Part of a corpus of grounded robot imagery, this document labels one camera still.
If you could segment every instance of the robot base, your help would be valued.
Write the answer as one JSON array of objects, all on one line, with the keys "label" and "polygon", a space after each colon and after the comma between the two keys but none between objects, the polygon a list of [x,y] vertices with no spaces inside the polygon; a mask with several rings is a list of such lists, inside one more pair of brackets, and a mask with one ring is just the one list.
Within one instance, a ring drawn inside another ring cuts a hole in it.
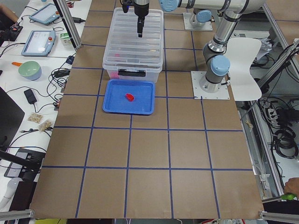
[{"label": "robot base", "polygon": [[190,23],[190,18],[192,17],[192,15],[193,15],[193,13],[183,13],[185,30],[206,31],[206,32],[213,31],[213,27],[212,27],[211,22],[206,22],[202,26],[193,26]]},{"label": "robot base", "polygon": [[226,85],[221,85],[220,89],[214,93],[204,91],[199,85],[199,81],[204,75],[206,75],[205,71],[191,71],[194,99],[230,99]]}]

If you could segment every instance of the blue circular cap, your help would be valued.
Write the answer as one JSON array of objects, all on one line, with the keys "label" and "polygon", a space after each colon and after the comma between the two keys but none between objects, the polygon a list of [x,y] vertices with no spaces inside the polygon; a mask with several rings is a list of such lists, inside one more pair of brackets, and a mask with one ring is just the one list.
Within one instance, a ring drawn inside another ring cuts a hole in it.
[{"label": "blue circular cap", "polygon": [[212,59],[211,69],[218,76],[225,76],[230,68],[229,60],[223,55],[217,55]]},{"label": "blue circular cap", "polygon": [[172,12],[177,9],[179,0],[160,0],[159,3],[163,11]]},{"label": "blue circular cap", "polygon": [[208,22],[211,19],[212,13],[210,10],[202,10],[196,14],[196,19],[198,22]]}]

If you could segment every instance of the human hand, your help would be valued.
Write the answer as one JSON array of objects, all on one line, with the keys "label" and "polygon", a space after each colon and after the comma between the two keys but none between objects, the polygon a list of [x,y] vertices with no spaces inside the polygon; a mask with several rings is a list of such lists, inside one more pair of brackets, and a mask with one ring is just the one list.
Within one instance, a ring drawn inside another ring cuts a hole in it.
[{"label": "human hand", "polygon": [[293,193],[299,196],[299,177],[291,178],[285,183],[284,193]]}]

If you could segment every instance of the green bowl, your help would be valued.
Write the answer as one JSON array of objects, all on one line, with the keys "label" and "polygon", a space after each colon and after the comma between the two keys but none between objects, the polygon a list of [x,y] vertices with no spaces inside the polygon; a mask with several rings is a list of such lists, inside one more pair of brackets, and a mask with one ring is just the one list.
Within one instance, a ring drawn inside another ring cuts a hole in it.
[{"label": "green bowl", "polygon": [[19,74],[29,80],[36,80],[42,74],[42,69],[39,63],[28,61],[19,67]]}]

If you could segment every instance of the person's arm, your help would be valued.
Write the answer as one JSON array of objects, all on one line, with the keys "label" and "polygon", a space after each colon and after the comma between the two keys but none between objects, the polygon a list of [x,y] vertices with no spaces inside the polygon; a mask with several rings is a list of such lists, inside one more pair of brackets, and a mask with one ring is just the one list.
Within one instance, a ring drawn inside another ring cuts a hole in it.
[{"label": "person's arm", "polygon": [[9,8],[7,8],[5,5],[0,3],[0,12],[6,15],[9,19],[11,19],[14,22],[18,21],[18,17],[11,11]]},{"label": "person's arm", "polygon": [[287,183],[285,183],[284,193],[293,193],[299,196],[299,177],[291,178]]}]

